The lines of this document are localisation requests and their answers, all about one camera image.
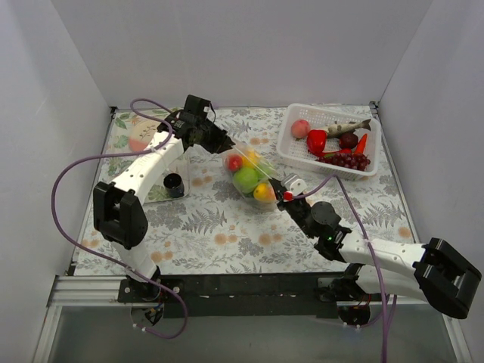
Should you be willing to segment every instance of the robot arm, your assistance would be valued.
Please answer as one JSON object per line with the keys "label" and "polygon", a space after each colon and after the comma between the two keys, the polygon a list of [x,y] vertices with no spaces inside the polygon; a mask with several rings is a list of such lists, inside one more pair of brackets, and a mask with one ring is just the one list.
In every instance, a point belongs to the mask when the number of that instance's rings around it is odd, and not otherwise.
{"label": "robot arm", "polygon": [[[190,146],[198,144],[211,154],[230,150],[234,142],[227,132],[208,120],[210,102],[188,96],[183,110],[170,115],[172,139],[160,150],[139,157],[110,184],[100,182],[94,189],[94,224],[114,246],[124,262],[152,279],[160,270],[151,261],[142,240],[147,220],[142,204],[154,182],[168,165]],[[166,139],[167,128],[160,124],[148,148]],[[321,298],[359,299],[379,293],[373,259],[366,241],[357,232],[341,226],[341,218],[330,203],[310,206],[306,199],[288,201],[286,193],[300,194],[306,183],[297,175],[283,181],[269,180],[278,199],[279,210],[286,211],[308,238],[317,238],[315,249],[326,259],[348,262],[344,277],[320,289]],[[444,240],[433,238],[428,244],[396,244],[371,241],[380,261],[387,293],[428,301],[435,309],[454,318],[466,318],[481,274]],[[151,285],[127,272],[145,296],[155,296]]]}

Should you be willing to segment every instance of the fish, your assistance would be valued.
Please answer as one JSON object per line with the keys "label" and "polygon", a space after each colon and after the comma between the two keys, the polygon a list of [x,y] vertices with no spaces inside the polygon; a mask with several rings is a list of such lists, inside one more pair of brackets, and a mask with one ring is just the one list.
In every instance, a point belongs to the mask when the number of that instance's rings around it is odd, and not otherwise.
{"label": "fish", "polygon": [[367,129],[371,131],[370,127],[371,119],[366,119],[360,123],[340,123],[326,126],[320,130],[324,130],[327,133],[327,138],[339,138],[342,134],[347,132],[354,132],[356,129]]}

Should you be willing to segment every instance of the bunch of grapes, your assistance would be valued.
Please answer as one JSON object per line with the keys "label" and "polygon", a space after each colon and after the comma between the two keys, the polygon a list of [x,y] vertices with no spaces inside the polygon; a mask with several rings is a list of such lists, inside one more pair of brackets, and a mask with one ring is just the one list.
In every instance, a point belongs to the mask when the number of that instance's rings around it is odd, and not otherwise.
{"label": "bunch of grapes", "polygon": [[334,154],[321,157],[319,162],[331,165],[342,166],[343,168],[360,170],[364,172],[371,161],[363,154]]}

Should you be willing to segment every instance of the black cylinder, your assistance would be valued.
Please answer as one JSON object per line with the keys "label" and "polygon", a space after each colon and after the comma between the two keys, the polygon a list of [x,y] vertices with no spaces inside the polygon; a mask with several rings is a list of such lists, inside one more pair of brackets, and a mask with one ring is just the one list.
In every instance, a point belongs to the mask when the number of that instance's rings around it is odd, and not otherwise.
{"label": "black cylinder", "polygon": [[180,198],[185,194],[185,186],[179,174],[168,174],[163,180],[163,185],[171,198]]}

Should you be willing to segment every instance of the white wall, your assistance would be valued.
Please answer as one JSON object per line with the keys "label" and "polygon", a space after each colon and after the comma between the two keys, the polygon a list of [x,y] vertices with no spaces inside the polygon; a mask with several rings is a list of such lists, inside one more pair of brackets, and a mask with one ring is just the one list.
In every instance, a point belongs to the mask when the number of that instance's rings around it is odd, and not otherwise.
{"label": "white wall", "polygon": [[[0,361],[33,357],[55,274],[72,253],[50,215],[63,166],[97,153],[109,109],[50,0],[0,0]],[[59,195],[79,232],[96,165]]]}
{"label": "white wall", "polygon": [[[381,101],[382,122],[422,242],[454,244],[484,271],[484,2],[435,0]],[[462,321],[484,361],[484,284]]]}
{"label": "white wall", "polygon": [[431,0],[53,0],[109,105],[380,100]]}

